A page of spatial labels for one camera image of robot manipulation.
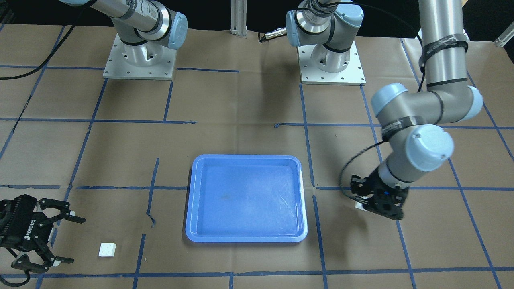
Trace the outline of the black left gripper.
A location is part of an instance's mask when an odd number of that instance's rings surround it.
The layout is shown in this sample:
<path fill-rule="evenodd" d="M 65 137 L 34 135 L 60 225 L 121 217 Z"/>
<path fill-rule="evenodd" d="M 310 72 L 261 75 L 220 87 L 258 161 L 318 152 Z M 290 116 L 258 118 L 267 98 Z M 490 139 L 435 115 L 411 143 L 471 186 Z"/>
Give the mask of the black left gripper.
<path fill-rule="evenodd" d="M 404 218 L 402 207 L 408 197 L 409 187 L 386 185 L 379 177 L 378 169 L 368 177 L 352 175 L 350 198 L 362 204 L 368 212 L 399 221 Z"/>

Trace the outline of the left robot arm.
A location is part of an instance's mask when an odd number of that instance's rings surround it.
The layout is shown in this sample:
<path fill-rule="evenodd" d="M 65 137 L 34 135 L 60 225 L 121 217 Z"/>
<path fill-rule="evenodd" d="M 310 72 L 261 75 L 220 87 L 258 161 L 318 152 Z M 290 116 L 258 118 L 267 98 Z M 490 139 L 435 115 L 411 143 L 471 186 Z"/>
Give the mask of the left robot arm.
<path fill-rule="evenodd" d="M 409 93 L 402 84 L 380 88 L 371 98 L 381 124 L 382 142 L 392 152 L 365 178 L 353 175 L 345 196 L 364 210 L 400 220 L 410 185 L 439 168 L 455 144 L 441 124 L 475 117 L 483 106 L 477 88 L 468 86 L 463 13 L 459 0 L 420 0 L 422 53 L 418 65 L 426 90 Z M 350 0 L 305 0 L 286 14 L 294 47 L 313 46 L 310 67 L 325 73 L 345 71 L 362 25 L 363 11 Z"/>

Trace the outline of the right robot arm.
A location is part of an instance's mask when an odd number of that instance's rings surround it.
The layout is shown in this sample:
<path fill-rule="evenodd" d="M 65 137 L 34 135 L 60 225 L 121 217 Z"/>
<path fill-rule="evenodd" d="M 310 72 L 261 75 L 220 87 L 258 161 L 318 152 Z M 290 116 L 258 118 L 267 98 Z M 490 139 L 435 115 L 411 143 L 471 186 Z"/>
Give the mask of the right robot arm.
<path fill-rule="evenodd" d="M 113 22 L 117 31 L 103 77 L 127 80 L 171 80 L 177 50 L 185 42 L 187 17 L 157 0 L 67 0 L 69 6 L 91 7 Z M 66 201 L 36 199 L 23 194 L 1 201 L 1 247 L 13 256 L 11 267 L 42 274 L 72 263 L 55 256 L 50 238 L 61 220 L 84 223 Z"/>

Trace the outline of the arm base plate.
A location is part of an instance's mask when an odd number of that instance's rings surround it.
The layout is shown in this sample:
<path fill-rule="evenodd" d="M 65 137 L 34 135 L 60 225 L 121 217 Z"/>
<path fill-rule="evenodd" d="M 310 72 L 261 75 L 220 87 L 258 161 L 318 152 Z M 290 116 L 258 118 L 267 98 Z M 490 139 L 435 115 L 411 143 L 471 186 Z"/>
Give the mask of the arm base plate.
<path fill-rule="evenodd" d="M 177 51 L 152 42 L 128 45 L 116 35 L 103 77 L 116 80 L 171 81 L 176 67 Z"/>
<path fill-rule="evenodd" d="M 323 45 L 297 47 L 302 84 L 365 85 L 367 83 L 356 43 L 336 53 Z"/>

